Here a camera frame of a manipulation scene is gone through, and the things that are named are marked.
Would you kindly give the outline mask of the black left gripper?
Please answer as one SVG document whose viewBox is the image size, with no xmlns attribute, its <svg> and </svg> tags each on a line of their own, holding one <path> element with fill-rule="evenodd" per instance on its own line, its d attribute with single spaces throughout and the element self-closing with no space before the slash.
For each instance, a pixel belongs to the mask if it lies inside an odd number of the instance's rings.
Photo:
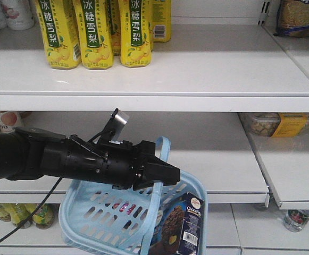
<svg viewBox="0 0 309 255">
<path fill-rule="evenodd" d="M 154 183 L 164 186 L 180 181 L 180 169 L 155 156 L 155 143 L 137 145 L 102 140 L 93 145 L 72 135 L 48 142 L 40 161 L 43 175 L 111 184 L 116 189 L 140 190 Z"/>
</svg>

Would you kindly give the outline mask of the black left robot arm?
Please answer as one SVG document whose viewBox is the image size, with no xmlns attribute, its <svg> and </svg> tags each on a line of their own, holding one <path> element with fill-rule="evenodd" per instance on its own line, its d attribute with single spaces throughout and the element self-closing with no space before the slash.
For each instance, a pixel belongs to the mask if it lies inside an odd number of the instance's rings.
<svg viewBox="0 0 309 255">
<path fill-rule="evenodd" d="M 26 127 L 0 133 L 0 179 L 55 176 L 110 184 L 119 190 L 180 181 L 180 169 L 156 157 L 155 143 L 113 142 L 114 133 L 103 130 L 95 135 L 97 142 Z"/>
</svg>

